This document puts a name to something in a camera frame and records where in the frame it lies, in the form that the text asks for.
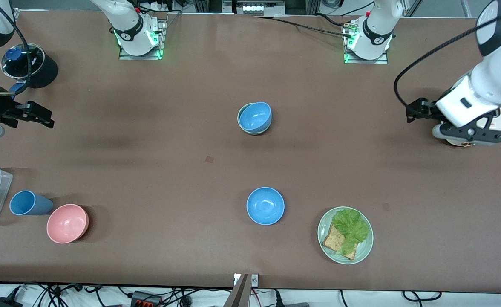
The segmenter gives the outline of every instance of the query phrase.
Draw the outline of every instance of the green bowl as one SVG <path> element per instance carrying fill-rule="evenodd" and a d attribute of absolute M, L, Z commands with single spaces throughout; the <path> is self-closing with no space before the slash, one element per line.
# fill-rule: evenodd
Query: green bowl
<path fill-rule="evenodd" d="M 329 210 L 326 212 L 322 218 L 320 219 L 319 222 L 319 227 L 317 229 L 317 237 L 319 238 L 319 245 L 322 251 L 330 258 L 331 260 L 334 260 L 338 264 L 357 264 L 361 261 L 363 261 L 371 252 L 371 247 L 374 245 L 374 231 L 371 228 L 370 222 L 368 219 L 362 214 L 362 212 L 358 211 L 366 224 L 368 225 L 368 228 L 370 228 L 370 231 L 368 232 L 368 236 L 364 241 L 361 243 L 358 243 L 356 247 L 356 254 L 354 255 L 354 260 L 349 260 L 347 257 L 344 257 L 342 255 L 336 255 L 336 252 L 329 249 L 328 247 L 324 246 L 322 243 L 324 242 L 324 239 L 328 235 L 328 230 L 330 229 L 330 225 L 332 224 L 332 218 L 338 213 L 338 211 L 343 211 L 347 209 L 353 209 L 356 210 L 355 208 L 350 208 L 350 207 L 336 207 L 334 209 Z"/>

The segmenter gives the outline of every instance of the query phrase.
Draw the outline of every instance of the toast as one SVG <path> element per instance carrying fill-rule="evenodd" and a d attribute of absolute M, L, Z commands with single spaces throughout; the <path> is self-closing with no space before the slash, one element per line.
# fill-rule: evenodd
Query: toast
<path fill-rule="evenodd" d="M 334 224 L 330 224 L 328 235 L 326 235 L 324 242 L 322 244 L 333 251 L 338 251 L 338 249 L 342 248 L 343 242 L 345 240 L 346 238 L 342 235 L 340 231 L 338 231 L 338 229 L 336 229 L 336 227 L 334 227 Z M 349 260 L 354 260 L 357 244 L 354 245 L 354 251 L 352 253 L 343 256 L 347 257 Z"/>

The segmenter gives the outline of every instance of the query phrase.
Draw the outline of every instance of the green lettuce leaf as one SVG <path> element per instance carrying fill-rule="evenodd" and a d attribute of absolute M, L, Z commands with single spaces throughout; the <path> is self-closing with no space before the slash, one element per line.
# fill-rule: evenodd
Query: green lettuce leaf
<path fill-rule="evenodd" d="M 332 218 L 332 223 L 346 238 L 340 250 L 336 252 L 337 255 L 352 253 L 355 245 L 364 241 L 370 231 L 360 213 L 354 209 L 338 211 Z"/>

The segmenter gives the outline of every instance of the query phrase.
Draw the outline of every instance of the tabletop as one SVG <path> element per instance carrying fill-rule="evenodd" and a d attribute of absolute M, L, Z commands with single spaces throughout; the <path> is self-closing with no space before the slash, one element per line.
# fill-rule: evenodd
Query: tabletop
<path fill-rule="evenodd" d="M 0 281 L 229 287 L 253 272 L 260 287 L 501 292 L 501 144 L 448 146 L 431 135 L 436 122 L 407 124 L 392 90 L 409 63 L 474 20 L 400 20 L 387 65 L 344 64 L 340 37 L 251 16 L 179 16 L 161 61 L 118 60 L 100 12 L 22 12 L 17 23 L 59 66 L 19 101 L 56 123 L 21 122 L 0 139 L 0 168 L 14 175 Z M 480 60 L 465 38 L 400 91 L 437 99 Z M 0 72 L 0 85 L 12 83 Z M 273 111 L 261 136 L 237 125 L 253 101 Z M 272 226 L 245 210 L 261 186 L 286 202 Z M 53 243 L 47 215 L 9 212 L 21 190 L 82 205 L 88 232 Z M 373 227 L 359 264 L 332 262 L 317 241 L 336 206 Z"/>

